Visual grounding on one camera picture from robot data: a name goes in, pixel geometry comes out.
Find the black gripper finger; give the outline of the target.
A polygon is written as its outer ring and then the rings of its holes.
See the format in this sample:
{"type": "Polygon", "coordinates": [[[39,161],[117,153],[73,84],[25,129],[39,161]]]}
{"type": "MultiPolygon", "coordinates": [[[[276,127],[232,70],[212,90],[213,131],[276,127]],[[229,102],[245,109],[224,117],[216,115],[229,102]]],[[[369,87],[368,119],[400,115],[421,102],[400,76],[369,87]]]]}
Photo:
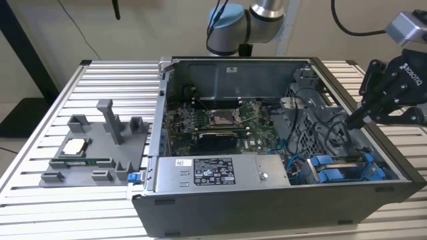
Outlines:
{"type": "Polygon", "coordinates": [[[354,112],[346,117],[348,129],[360,129],[374,119],[374,114],[381,108],[381,90],[377,88],[377,86],[380,85],[385,68],[386,64],[377,59],[373,59],[368,64],[358,88],[361,101],[354,112]]]}
{"type": "Polygon", "coordinates": [[[386,126],[420,126],[421,125],[421,109],[410,106],[398,114],[392,114],[397,110],[397,106],[388,106],[376,103],[365,103],[360,106],[361,116],[357,128],[362,128],[366,124],[374,123],[386,126]]]}

